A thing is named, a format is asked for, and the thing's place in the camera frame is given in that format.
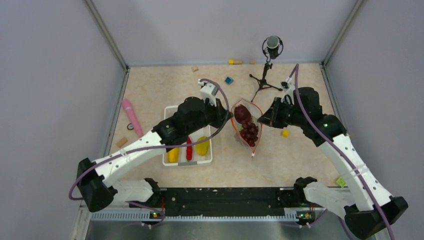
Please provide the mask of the clear orange-zip bag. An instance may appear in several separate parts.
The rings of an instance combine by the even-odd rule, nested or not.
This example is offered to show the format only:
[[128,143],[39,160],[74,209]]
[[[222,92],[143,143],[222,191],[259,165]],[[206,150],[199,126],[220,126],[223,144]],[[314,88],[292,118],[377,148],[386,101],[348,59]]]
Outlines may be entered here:
[[251,157],[256,154],[259,146],[263,124],[258,122],[263,111],[255,103],[239,97],[231,108],[231,124],[235,130],[236,139],[250,148]]

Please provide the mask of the dark red grape bunch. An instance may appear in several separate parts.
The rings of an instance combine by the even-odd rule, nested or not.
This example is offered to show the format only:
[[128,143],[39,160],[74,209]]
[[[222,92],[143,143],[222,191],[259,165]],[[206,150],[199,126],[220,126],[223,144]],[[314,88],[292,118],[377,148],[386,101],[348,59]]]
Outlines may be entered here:
[[255,123],[252,121],[242,123],[239,133],[250,147],[256,146],[256,142],[259,140],[259,127]]

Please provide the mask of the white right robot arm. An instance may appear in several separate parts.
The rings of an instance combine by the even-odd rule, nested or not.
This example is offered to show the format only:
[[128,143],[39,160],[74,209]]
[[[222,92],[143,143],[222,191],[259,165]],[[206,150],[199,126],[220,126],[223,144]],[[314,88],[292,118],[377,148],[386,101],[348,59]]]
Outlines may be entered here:
[[323,113],[317,91],[302,87],[292,95],[276,97],[258,121],[276,129],[299,127],[347,184],[349,193],[342,193],[314,178],[300,178],[293,192],[297,205],[307,206],[311,202],[326,208],[341,218],[358,239],[373,236],[383,239],[384,233],[390,240],[395,238],[391,226],[406,211],[408,203],[401,196],[393,196],[376,179],[355,150],[340,120]]

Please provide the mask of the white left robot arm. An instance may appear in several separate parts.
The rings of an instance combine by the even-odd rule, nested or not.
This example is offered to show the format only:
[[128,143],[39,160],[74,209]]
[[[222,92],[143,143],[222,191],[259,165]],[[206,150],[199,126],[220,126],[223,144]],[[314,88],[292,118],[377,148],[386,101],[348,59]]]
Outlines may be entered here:
[[189,135],[207,126],[221,131],[232,116],[219,99],[213,105],[209,100],[188,97],[172,116],[160,121],[135,142],[103,158],[81,160],[75,185],[88,210],[95,213],[109,206],[119,192],[114,182],[133,168],[181,148]]

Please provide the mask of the yellow cube block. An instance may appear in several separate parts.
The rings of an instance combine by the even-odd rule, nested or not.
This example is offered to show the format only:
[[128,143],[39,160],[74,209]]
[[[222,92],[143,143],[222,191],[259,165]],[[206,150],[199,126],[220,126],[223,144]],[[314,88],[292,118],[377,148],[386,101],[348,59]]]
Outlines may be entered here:
[[284,138],[287,138],[289,135],[290,135],[290,131],[288,129],[284,129],[281,132],[281,136],[284,137]]

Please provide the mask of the blue square block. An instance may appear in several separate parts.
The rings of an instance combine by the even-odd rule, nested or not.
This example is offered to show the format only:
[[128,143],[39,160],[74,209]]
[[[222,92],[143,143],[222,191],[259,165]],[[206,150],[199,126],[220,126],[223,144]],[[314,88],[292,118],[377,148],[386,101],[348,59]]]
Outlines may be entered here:
[[232,84],[234,82],[234,79],[230,76],[227,76],[224,80],[224,82],[228,85]]

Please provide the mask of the white perforated plastic basket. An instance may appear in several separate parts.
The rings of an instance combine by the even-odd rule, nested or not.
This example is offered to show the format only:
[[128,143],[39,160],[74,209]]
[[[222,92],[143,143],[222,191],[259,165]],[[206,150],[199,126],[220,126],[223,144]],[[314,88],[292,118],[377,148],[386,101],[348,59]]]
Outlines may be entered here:
[[[210,137],[212,135],[211,127],[207,126],[196,132],[189,135],[191,138],[191,142],[197,142],[200,138]],[[200,156],[196,153],[195,146],[192,146],[193,155],[192,160],[186,160],[186,147],[182,147],[179,149],[179,160],[178,163],[168,163],[168,153],[162,155],[162,165],[165,167],[175,167],[175,168],[183,168],[183,167],[197,167],[197,166],[206,166],[210,165],[213,161],[213,150],[212,150],[212,141],[210,141],[209,151],[206,156]]]

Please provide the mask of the red chili pepper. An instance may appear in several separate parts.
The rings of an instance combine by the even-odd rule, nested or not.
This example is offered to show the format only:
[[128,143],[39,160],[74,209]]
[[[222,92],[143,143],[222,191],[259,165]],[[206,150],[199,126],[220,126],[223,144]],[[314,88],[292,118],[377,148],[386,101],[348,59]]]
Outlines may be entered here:
[[[191,138],[188,137],[187,138],[187,141],[186,141],[186,144],[189,145],[191,143],[192,143]],[[193,159],[193,147],[192,146],[187,146],[186,147],[186,155],[185,156],[186,156],[186,160],[188,162],[190,162]]]

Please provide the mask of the yellow and tan cylinder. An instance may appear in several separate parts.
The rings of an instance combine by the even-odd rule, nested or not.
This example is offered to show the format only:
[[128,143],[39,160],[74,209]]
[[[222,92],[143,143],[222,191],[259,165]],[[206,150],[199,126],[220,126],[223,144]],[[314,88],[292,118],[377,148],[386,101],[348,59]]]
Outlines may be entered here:
[[241,59],[229,59],[228,64],[229,65],[242,65],[243,61]]

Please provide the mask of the yellow corn cob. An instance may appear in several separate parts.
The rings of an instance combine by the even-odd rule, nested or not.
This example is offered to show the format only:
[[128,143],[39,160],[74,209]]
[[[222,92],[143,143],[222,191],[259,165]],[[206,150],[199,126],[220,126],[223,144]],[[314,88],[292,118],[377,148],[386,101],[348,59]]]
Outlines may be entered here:
[[174,148],[167,153],[168,163],[170,164],[178,163],[179,158],[180,158],[179,148]]

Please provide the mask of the black microphone tripod stand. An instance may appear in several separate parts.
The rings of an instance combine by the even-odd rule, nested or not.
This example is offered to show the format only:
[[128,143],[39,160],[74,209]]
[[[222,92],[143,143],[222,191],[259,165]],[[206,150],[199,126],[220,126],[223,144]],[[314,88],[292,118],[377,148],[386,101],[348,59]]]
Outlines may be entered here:
[[263,67],[262,71],[262,77],[261,79],[253,76],[252,74],[249,74],[249,77],[256,80],[258,84],[258,89],[255,91],[252,99],[250,102],[252,103],[257,96],[257,93],[261,90],[265,89],[275,89],[279,92],[282,92],[283,89],[281,87],[273,86],[267,82],[266,76],[269,70],[272,69],[273,64],[271,63],[271,60],[275,60],[284,50],[284,44],[280,37],[277,35],[271,35],[267,37],[262,42],[262,53],[266,57],[266,61]]

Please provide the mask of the pink cylindrical toy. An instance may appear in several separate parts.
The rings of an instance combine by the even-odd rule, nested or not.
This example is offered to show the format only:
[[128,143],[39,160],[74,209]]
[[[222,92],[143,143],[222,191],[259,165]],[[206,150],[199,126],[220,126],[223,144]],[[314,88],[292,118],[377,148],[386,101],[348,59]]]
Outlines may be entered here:
[[141,124],[140,124],[140,122],[139,122],[139,120],[136,116],[136,113],[134,111],[134,107],[133,107],[132,103],[128,99],[124,98],[122,100],[121,105],[122,105],[123,110],[126,112],[126,115],[129,119],[130,123],[132,124],[134,132],[137,134],[137,136],[139,138],[142,137],[144,135],[143,130],[142,130]]

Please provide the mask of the green block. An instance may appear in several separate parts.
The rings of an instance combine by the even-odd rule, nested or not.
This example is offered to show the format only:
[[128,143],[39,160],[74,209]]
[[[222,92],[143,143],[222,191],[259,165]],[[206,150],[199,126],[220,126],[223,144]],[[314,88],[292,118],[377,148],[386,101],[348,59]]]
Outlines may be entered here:
[[347,186],[347,183],[344,181],[344,179],[341,176],[338,177],[335,182],[340,188],[344,188]]

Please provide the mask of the wooden block near left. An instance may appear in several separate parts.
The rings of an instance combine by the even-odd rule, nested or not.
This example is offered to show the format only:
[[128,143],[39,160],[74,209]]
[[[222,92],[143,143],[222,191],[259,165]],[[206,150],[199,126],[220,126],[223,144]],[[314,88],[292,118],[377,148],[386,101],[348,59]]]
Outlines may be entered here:
[[122,148],[127,142],[128,142],[128,139],[126,137],[122,137],[120,140],[116,142],[116,146],[118,148]]

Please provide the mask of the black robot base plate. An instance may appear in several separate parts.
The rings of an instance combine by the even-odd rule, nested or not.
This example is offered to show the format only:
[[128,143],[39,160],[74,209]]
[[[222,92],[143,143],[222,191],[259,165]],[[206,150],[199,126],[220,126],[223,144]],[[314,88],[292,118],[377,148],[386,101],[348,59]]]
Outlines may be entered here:
[[129,200],[131,208],[150,207],[172,217],[288,217],[312,220],[321,207],[302,200],[292,187],[159,187],[146,201]]

